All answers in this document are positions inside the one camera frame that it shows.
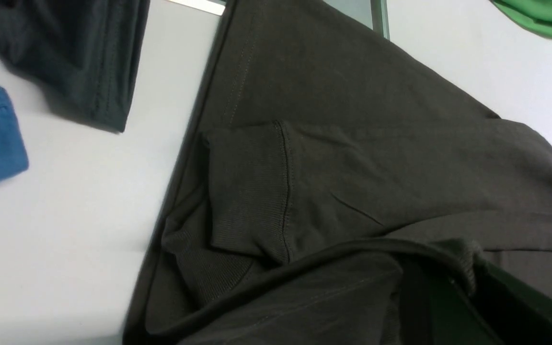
white table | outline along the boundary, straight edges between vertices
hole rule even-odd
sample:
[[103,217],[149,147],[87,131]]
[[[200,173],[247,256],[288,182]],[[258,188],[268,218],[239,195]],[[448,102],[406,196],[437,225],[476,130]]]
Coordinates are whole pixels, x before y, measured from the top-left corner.
[[0,183],[0,345],[120,343],[218,22],[152,1],[122,135],[53,115],[0,62],[30,161]]
[[[488,1],[390,0],[391,39],[552,144],[552,41]],[[153,0],[127,131],[53,115],[0,62],[31,167],[0,184],[0,345],[114,345],[219,17]]]

